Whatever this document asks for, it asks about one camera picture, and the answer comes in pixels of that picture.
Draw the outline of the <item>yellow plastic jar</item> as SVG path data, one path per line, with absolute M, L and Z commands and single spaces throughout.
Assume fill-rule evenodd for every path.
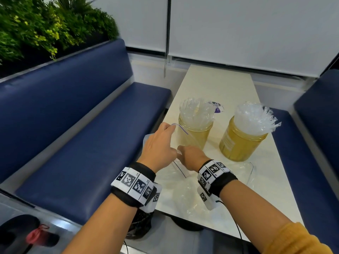
M 210 124 L 208 124 L 207 127 L 200 129 L 188 127 L 184 123 L 181 115 L 179 115 L 178 117 L 178 122 L 179 125 L 183 128 L 180 129 L 178 132 L 177 135 L 178 143 L 184 146 L 188 145 L 196 146 L 203 150 L 214 122 L 211 122 Z
M 234 116 L 219 143 L 221 153 L 229 160 L 243 162 L 253 154 L 268 134 L 253 136 L 244 133 L 234 123 Z

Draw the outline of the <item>orange sleeve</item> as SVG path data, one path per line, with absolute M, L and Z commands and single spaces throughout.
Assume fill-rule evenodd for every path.
M 332 250 L 311 235 L 299 222 L 283 226 L 262 254 L 333 254 Z

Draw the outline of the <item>person's left hand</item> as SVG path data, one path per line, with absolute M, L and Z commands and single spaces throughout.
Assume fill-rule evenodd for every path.
M 146 141 L 138 163 L 150 168 L 154 173 L 170 165 L 177 158 L 177 151 L 171 148 L 172 135 L 159 133 L 158 130 Z

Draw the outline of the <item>pile of clear plastic bags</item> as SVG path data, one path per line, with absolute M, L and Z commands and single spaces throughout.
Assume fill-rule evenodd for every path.
M 176 169 L 170 174 L 166 168 L 167 175 L 161 182 L 163 190 L 168 194 L 162 194 L 161 200 L 165 207 L 172 206 L 185 219 L 211 211 L 222 203 L 222 200 L 209 192 L 209 185 L 202 179 L 200 174 L 190 172 L 182 163 L 176 159 L 171 166 Z

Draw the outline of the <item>black marker-tag right wristband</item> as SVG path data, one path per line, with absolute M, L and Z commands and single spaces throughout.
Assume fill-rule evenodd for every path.
M 206 208 L 211 211 L 220 200 L 222 189 L 238 178 L 222 162 L 210 159 L 198 171 L 197 193 Z

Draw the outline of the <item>black plastic bag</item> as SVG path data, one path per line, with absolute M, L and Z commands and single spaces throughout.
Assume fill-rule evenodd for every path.
M 126 239 L 136 240 L 143 238 L 151 229 L 153 215 L 154 212 L 146 213 L 138 209 L 129 227 Z

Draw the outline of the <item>green artificial plant hedge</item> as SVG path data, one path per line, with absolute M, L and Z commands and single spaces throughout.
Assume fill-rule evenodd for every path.
M 114 18 L 95 0 L 0 0 L 0 66 L 24 58 L 24 47 L 55 60 L 61 50 L 84 44 L 94 33 L 116 40 Z

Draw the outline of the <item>clear zip plastic bag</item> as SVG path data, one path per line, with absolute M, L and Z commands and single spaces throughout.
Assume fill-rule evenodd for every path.
M 188 131 L 187 128 L 178 123 L 172 123 L 171 125 L 176 126 L 175 131 L 173 132 L 171 137 L 171 148 L 176 149 L 178 154 L 181 155 L 181 151 L 178 150 L 178 146 L 196 146 L 200 148 L 198 141 Z M 179 174 L 180 178 L 188 178 L 192 175 L 191 172 L 177 158 L 171 163 L 170 166 L 163 170 L 169 171 L 170 168 L 173 168 L 176 173 Z

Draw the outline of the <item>clear bag with purple label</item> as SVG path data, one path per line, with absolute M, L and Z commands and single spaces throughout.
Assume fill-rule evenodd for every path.
M 209 103 L 214 105 L 215 107 L 214 113 L 222 113 L 224 111 L 224 107 L 220 103 L 212 101 L 209 101 Z

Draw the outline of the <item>person's right hand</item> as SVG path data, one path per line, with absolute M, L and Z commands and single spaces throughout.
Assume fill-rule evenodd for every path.
M 177 156 L 183 166 L 189 171 L 199 172 L 199 170 L 206 163 L 212 161 L 211 158 L 207 157 L 205 153 L 196 146 L 186 146 L 184 156 Z

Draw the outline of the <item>narrow white roller blind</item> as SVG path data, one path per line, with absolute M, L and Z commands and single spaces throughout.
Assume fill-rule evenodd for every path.
M 168 0 L 96 0 L 111 15 L 126 47 L 165 52 Z

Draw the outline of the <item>bundle of clear wrapped straws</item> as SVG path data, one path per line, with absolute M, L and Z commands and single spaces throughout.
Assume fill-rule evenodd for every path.
M 203 98 L 188 98 L 179 105 L 179 123 L 186 128 L 204 129 L 212 125 L 217 106 Z
M 234 124 L 245 134 L 261 136 L 274 132 L 282 122 L 278 122 L 269 107 L 261 103 L 245 102 L 236 107 Z

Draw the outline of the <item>long blue padded bench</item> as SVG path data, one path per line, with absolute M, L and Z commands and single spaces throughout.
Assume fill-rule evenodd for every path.
M 133 82 L 123 39 L 1 82 L 0 190 L 85 224 L 170 96 Z

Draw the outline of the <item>person's right forearm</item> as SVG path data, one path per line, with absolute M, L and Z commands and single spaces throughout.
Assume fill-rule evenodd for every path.
M 271 203 L 239 180 L 232 180 L 220 192 L 220 198 L 240 229 L 257 248 L 265 248 L 291 220 Z

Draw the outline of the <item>wide white roller blind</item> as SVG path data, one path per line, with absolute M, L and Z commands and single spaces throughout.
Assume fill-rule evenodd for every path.
M 171 0 L 171 56 L 319 77 L 338 53 L 339 0 Z

